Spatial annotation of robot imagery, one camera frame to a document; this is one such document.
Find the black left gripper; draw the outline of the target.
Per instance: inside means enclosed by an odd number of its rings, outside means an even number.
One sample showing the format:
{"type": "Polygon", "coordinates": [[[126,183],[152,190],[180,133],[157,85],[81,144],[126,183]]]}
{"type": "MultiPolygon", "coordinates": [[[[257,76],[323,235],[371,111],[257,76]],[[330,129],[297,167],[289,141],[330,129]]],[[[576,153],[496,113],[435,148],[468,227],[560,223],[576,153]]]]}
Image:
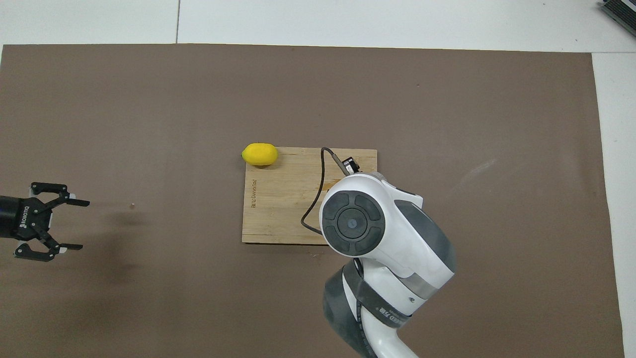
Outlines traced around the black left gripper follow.
{"type": "Polygon", "coordinates": [[[30,198],[0,197],[0,236],[18,240],[18,247],[13,254],[15,258],[50,262],[68,250],[83,248],[80,244],[58,243],[48,233],[53,209],[62,204],[87,207],[90,202],[77,199],[64,184],[48,182],[32,182],[30,198]],[[57,198],[42,202],[37,199],[41,193],[54,193],[57,198]],[[37,240],[46,250],[31,249],[30,240],[37,240]]]}

